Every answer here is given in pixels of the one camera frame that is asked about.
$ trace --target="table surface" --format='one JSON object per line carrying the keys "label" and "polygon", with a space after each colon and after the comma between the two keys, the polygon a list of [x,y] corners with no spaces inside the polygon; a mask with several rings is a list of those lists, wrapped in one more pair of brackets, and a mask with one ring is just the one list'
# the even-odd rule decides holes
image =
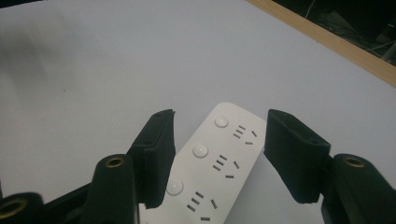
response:
{"label": "table surface", "polygon": [[[396,89],[243,0],[52,0],[0,9],[0,179],[46,202],[176,110],[180,150],[231,102],[287,111],[396,186]],[[323,223],[261,154],[226,223]]]}

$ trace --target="button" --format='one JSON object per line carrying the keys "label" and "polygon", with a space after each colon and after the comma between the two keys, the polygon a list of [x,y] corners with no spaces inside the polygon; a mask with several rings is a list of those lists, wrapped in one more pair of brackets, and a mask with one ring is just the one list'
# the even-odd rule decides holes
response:
{"label": "button", "polygon": [[182,190],[183,183],[180,180],[169,179],[168,185],[166,186],[166,192],[168,192],[168,194],[176,196],[181,193]]}
{"label": "button", "polygon": [[218,126],[219,128],[225,128],[225,127],[227,127],[227,125],[228,125],[228,119],[225,118],[225,117],[223,117],[223,116],[217,117],[217,118],[215,119],[215,124],[216,124],[216,126]]}
{"label": "button", "polygon": [[192,150],[192,153],[194,154],[195,157],[197,158],[203,158],[207,155],[207,152],[209,150],[207,149],[206,146],[204,145],[197,145],[194,147],[194,149]]}

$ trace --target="socket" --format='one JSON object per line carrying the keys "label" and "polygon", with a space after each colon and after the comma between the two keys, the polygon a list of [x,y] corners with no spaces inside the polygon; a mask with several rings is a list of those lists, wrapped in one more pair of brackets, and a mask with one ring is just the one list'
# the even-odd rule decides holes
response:
{"label": "socket", "polygon": [[221,103],[177,153],[163,204],[140,207],[147,224],[224,223],[259,157],[266,122]]}

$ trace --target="power strip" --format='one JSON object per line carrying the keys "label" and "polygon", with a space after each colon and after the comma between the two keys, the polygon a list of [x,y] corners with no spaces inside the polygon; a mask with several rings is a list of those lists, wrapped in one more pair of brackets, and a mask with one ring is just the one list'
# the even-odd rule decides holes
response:
{"label": "power strip", "polygon": [[140,207],[142,223],[224,223],[262,151],[265,128],[241,107],[217,105],[177,153],[163,204]]}

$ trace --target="screw hole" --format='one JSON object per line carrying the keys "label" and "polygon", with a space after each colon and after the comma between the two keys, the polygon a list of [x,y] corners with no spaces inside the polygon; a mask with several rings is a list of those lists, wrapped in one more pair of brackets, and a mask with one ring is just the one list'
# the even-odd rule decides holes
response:
{"label": "screw hole", "polygon": [[23,198],[17,198],[8,203],[0,205],[0,219],[12,217],[22,211],[27,205],[27,201]]}
{"label": "screw hole", "polygon": [[122,157],[111,158],[106,161],[106,167],[108,167],[108,168],[119,167],[119,166],[123,165],[124,162],[125,162],[125,160]]}
{"label": "screw hole", "polygon": [[344,162],[350,166],[354,166],[354,167],[358,167],[358,168],[362,168],[365,166],[364,162],[362,162],[361,160],[359,160],[357,158],[353,158],[353,157],[344,158]]}

